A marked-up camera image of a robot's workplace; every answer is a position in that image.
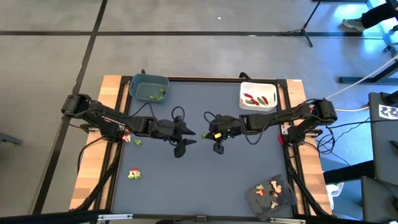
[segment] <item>dark tabletop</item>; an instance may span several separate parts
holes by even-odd
[[[385,105],[380,93],[369,94],[371,121],[383,120],[379,105]],[[398,141],[398,121],[371,123],[374,175],[377,179],[398,185],[398,150],[390,143]]]
[[[363,218],[367,222],[382,223],[398,220],[398,211],[393,206],[394,197],[382,184],[370,177],[362,177]],[[384,183],[398,196],[398,186]]]
[[[282,146],[277,139],[279,127],[269,128],[255,146],[243,136],[229,139],[224,142],[223,155],[213,152],[213,142],[200,136],[208,131],[205,111],[235,117],[256,113],[239,108],[239,88],[237,83],[170,82],[165,102],[154,105],[154,113],[159,119],[171,119],[171,110],[182,106],[187,127],[197,134],[187,137],[198,142],[187,146],[187,153],[180,159],[174,158],[173,146],[160,140],[141,138],[141,146],[125,144],[113,213],[253,217],[245,192],[274,175],[286,178]],[[133,99],[131,112],[141,105]],[[149,115],[149,109],[144,108],[139,115]],[[141,170],[141,180],[127,178],[133,168]],[[273,215],[291,216],[291,208]]]

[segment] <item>person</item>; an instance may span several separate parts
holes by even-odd
[[[393,8],[389,3],[381,4],[362,14],[358,19],[343,19],[343,25],[354,28],[360,32],[370,28],[381,21],[398,16],[398,7]]]

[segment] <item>red pepper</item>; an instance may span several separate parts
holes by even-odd
[[[263,100],[264,100],[264,102],[268,105],[268,100],[267,100],[267,98],[265,97],[265,96],[262,96],[261,97]]]
[[[251,96],[250,94],[243,93],[243,95],[244,95],[245,97],[249,97],[250,99],[253,99],[253,96]]]
[[[260,103],[259,102],[257,102],[255,99],[251,99],[251,101],[255,104],[255,105],[257,105],[257,106],[259,106],[260,105]]]

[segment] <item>white container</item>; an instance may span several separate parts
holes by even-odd
[[[263,105],[260,103],[259,106],[251,105],[246,103],[246,100],[250,100],[244,94],[247,93],[257,100],[257,97],[262,98],[264,96],[268,100],[268,105]],[[278,105],[278,99],[276,94],[276,87],[272,84],[265,83],[250,83],[242,82],[241,92],[239,93],[239,107],[244,110],[255,110],[255,111],[270,111],[276,105]]]

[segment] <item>wooden frame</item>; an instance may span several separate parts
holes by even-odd
[[[99,92],[98,101],[102,104],[114,108],[116,106],[116,98],[118,97],[119,87],[121,84],[122,76],[120,75],[105,75],[101,90]],[[124,111],[125,102],[128,94],[128,83],[124,86],[122,103],[120,105],[120,111]],[[297,106],[299,103],[305,101],[304,87],[301,80],[287,80],[287,89],[289,91],[290,105]],[[284,99],[283,88],[279,87],[280,103],[282,109],[286,108],[286,101]],[[100,137],[98,132],[90,133],[88,135],[87,142],[91,142],[94,139]],[[306,142],[315,145],[315,138],[306,137]],[[75,190],[73,192],[72,201],[70,208],[76,208],[81,205],[84,199],[94,189],[95,185],[100,179],[101,167],[104,161],[106,149],[105,141],[98,141],[96,144],[87,148],[81,160],[80,171],[76,180]],[[315,198],[315,200],[322,206],[322,208],[331,214],[330,203],[326,192],[325,180],[323,178],[322,167],[320,164],[319,153],[308,145],[300,146],[300,158],[302,162],[302,170],[304,174],[304,180],[307,188]],[[293,165],[296,168],[294,159],[292,159]],[[108,196],[109,183],[104,186],[102,191],[101,201],[99,208],[105,208],[105,201]],[[300,189],[295,184],[295,191],[298,200],[298,213],[304,214],[304,206],[302,203],[302,196]]]

